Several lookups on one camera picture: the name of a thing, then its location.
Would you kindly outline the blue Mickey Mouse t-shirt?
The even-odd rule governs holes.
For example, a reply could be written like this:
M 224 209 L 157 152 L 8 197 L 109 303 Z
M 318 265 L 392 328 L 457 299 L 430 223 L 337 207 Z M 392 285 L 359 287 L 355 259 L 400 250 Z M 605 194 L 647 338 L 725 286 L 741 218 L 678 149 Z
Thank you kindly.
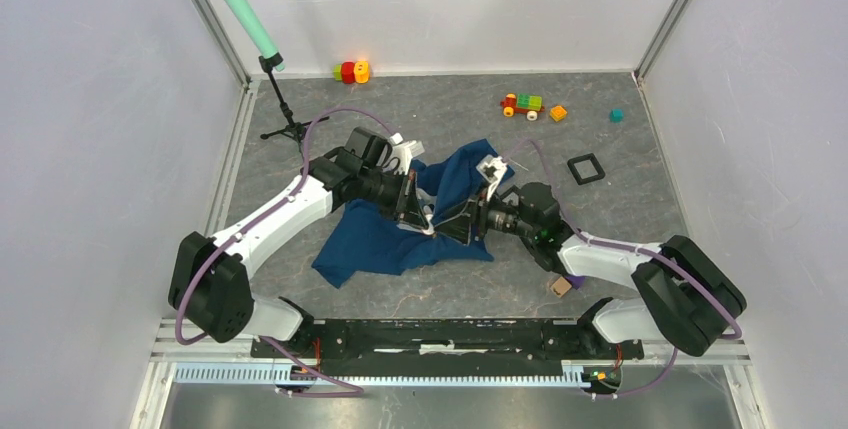
M 439 163 L 411 162 L 418 188 L 435 199 L 434 221 L 443 219 L 448 209 L 479 187 L 482 176 L 476 166 L 489 155 L 496 157 L 498 152 L 487 139 L 478 139 Z M 483 241 L 463 245 L 441 234 L 402 229 L 382 217 L 375 204 L 358 199 L 345 205 L 311 267 L 339 288 L 357 272 L 399 276 L 410 269 L 452 260 L 491 262 L 494 256 Z

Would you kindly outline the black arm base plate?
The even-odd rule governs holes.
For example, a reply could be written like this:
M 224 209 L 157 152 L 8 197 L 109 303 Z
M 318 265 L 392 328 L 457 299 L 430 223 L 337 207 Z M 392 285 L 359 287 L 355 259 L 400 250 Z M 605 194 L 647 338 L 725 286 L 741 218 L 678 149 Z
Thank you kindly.
M 641 360 L 639 342 L 610 343 L 572 319 L 325 319 L 283 348 L 329 376 L 555 376 L 564 361 Z

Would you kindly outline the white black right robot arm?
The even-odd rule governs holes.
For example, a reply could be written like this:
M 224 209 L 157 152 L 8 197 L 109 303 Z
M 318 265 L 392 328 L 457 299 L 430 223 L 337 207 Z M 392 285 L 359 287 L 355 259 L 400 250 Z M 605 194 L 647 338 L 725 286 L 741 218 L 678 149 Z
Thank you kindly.
M 482 187 L 434 230 L 463 244 L 490 231 L 510 234 L 545 271 L 635 291 L 634 298 L 606 298 L 585 313 L 577 341 L 591 357 L 630 340 L 665 340 L 699 357 L 715 341 L 741 336 L 737 319 L 747 308 L 745 296 L 692 239 L 675 235 L 636 244 L 592 236 L 568 224 L 548 184 L 527 183 L 503 194 Z

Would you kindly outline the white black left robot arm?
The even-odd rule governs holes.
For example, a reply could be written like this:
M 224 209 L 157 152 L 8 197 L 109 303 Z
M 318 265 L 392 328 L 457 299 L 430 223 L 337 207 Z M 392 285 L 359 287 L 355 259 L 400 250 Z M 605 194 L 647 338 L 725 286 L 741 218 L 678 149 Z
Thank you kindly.
M 417 140 L 355 128 L 345 145 L 309 161 L 249 216 L 211 236 L 187 235 L 178 248 L 168 303 L 219 343 L 238 335 L 266 336 L 290 356 L 306 354 L 314 330 L 304 323 L 305 313 L 284 298 L 255 294 L 253 276 L 300 231 L 358 199 L 405 229 L 431 232 L 411 167 L 423 152 Z

